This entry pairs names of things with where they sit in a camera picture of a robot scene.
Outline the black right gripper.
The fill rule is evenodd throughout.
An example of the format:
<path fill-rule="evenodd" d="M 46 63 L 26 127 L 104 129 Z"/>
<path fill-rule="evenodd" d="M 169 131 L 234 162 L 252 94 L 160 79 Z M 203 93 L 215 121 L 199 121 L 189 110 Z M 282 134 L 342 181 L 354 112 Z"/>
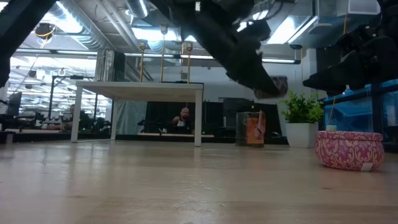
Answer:
<path fill-rule="evenodd" d="M 310 75 L 305 87 L 339 95 L 398 78 L 398 18 L 361 24 L 338 39 L 341 62 Z"/>

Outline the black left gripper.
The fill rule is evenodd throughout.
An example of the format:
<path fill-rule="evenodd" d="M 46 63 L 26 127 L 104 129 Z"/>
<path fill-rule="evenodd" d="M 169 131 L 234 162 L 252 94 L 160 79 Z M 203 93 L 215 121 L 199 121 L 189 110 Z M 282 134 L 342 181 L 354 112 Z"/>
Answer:
<path fill-rule="evenodd" d="M 255 0 L 200 0 L 200 11 L 190 13 L 187 27 L 196 41 L 215 59 L 227 59 L 226 74 L 247 88 L 277 96 L 280 91 L 262 65 L 260 42 L 269 38 L 265 18 L 238 30 L 251 15 Z"/>

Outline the black computer monitor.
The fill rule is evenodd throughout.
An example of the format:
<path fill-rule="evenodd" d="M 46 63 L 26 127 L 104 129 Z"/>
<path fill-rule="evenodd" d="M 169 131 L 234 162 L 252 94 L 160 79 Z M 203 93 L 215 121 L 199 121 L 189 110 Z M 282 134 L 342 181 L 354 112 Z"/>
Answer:
<path fill-rule="evenodd" d="M 21 106 L 22 93 L 16 92 L 10 95 L 9 101 L 7 104 L 6 114 L 8 116 L 18 116 L 19 108 Z"/>

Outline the long light bar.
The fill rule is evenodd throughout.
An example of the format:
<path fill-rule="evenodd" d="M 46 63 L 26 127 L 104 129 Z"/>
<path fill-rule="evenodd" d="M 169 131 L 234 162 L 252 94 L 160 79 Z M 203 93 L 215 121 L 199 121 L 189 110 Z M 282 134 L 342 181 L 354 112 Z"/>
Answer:
<path fill-rule="evenodd" d="M 53 49 L 17 49 L 14 56 L 43 56 L 43 57 L 65 57 L 65 58 L 94 58 L 97 52 L 94 51 L 78 51 L 78 50 L 53 50 Z M 188 59 L 187 54 L 149 54 L 144 53 L 144 58 L 166 58 L 166 59 Z M 263 63 L 278 63 L 278 64 L 300 64 L 298 59 L 284 59 L 284 58 L 262 58 Z"/>

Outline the pink patterned candle tin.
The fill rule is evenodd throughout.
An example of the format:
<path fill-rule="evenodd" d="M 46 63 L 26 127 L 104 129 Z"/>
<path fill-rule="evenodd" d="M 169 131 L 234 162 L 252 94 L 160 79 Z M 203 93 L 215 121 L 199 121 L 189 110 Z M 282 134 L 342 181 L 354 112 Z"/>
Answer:
<path fill-rule="evenodd" d="M 384 160 L 383 140 L 380 133 L 319 131 L 315 139 L 315 154 L 325 167 L 374 171 Z"/>

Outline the black metal stand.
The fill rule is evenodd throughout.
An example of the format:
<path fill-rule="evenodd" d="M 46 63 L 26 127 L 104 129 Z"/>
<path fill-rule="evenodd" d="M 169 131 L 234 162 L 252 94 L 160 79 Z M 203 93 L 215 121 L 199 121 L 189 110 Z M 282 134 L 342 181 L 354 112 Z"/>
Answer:
<path fill-rule="evenodd" d="M 62 119 L 68 119 L 72 116 L 70 107 L 75 104 L 76 100 L 76 82 L 77 81 L 93 81 L 93 77 L 83 76 L 82 73 L 77 75 L 56 75 L 52 76 L 49 105 L 47 119 L 49 123 L 61 123 Z M 82 91 L 82 108 L 86 114 L 97 117 L 97 109 L 99 106 L 99 95 L 89 90 Z"/>

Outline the green plant in white pot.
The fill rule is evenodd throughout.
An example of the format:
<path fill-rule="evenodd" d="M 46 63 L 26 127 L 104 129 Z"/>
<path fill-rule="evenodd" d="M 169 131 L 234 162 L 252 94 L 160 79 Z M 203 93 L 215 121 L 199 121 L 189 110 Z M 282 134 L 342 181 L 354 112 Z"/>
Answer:
<path fill-rule="evenodd" d="M 318 122 L 324 115 L 322 103 L 317 94 L 308 98 L 304 93 L 289 93 L 289 98 L 281 101 L 285 106 L 282 115 L 286 121 L 286 137 L 292 148 L 312 148 L 318 132 Z"/>

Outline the silver metal candle can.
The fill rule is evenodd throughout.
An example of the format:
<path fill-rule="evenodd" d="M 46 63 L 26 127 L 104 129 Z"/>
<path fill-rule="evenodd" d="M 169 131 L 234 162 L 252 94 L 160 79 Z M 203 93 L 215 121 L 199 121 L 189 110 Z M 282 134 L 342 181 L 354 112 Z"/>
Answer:
<path fill-rule="evenodd" d="M 122 52 L 101 49 L 97 52 L 95 80 L 97 82 L 123 82 L 126 56 Z"/>

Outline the white perforated metal shelf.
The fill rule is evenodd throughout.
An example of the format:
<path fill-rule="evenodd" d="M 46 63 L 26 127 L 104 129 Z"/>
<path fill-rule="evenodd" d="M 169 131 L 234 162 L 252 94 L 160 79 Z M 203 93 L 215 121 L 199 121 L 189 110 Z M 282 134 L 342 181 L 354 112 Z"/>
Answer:
<path fill-rule="evenodd" d="M 144 82 L 76 82 L 76 100 L 73 111 L 71 142 L 78 142 L 82 91 L 89 90 L 114 101 L 111 120 L 111 140 L 116 139 L 118 106 L 121 101 L 162 101 L 186 102 L 195 104 L 194 146 L 201 147 L 202 133 L 202 84 L 183 83 L 144 83 Z"/>

